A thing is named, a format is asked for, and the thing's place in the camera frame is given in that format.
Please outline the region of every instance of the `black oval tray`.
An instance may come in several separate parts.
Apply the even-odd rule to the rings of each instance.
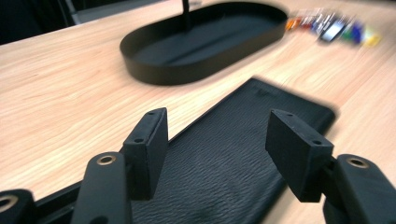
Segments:
[[[208,77],[282,38],[288,16],[259,3],[202,7],[132,31],[120,43],[129,73],[177,85]]]

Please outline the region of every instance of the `colorful keychain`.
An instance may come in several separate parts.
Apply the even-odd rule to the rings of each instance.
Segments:
[[[296,29],[311,30],[321,41],[327,43],[340,38],[355,45],[373,47],[381,39],[378,33],[355,18],[326,8],[304,9],[290,13],[286,30]]]

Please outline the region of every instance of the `textured leather surface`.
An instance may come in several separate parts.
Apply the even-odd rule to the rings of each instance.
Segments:
[[[154,199],[132,202],[134,223],[261,221],[286,186],[264,148],[272,108],[320,133],[335,118],[325,106],[249,80],[171,140]]]

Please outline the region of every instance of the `black leather pad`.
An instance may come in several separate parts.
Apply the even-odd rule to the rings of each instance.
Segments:
[[[260,222],[286,187],[264,148],[272,108],[320,133],[335,119],[330,108],[249,80],[170,141],[153,200],[132,202],[133,222]]]

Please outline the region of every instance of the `wooden desk surface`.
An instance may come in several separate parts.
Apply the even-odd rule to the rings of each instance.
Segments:
[[[30,189],[40,199],[79,181],[94,155],[118,151],[145,112],[167,107],[173,137],[251,77],[337,108],[327,135],[334,156],[367,158],[395,185],[396,4],[278,2],[290,10],[339,9],[383,39],[375,48],[323,46],[294,32],[212,77],[175,87],[134,80],[119,44],[133,29],[179,14],[176,0],[0,46],[0,190]],[[324,219],[321,204],[299,203],[287,191],[264,222]]]

